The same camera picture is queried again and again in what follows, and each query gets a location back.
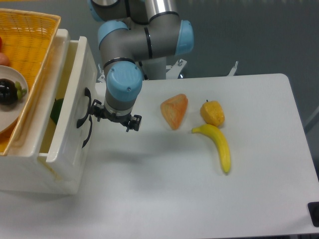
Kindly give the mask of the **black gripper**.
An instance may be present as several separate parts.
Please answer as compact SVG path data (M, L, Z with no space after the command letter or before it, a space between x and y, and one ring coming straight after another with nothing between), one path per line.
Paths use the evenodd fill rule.
M120 123L126 127L126 132L130 130L139 131L142 122L141 115L131 115L135 101L118 101L111 99L102 103L95 99L89 110L89 114L96 117L99 122L101 119L107 118L108 120L116 123Z

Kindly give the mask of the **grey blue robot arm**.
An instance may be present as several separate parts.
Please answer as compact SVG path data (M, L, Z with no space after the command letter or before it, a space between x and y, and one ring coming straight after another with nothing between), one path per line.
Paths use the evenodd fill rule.
M191 23L182 20L172 0L90 0L98 29L106 91L95 100L91 114L139 130L140 115L132 115L144 73L138 63L190 52L194 47Z

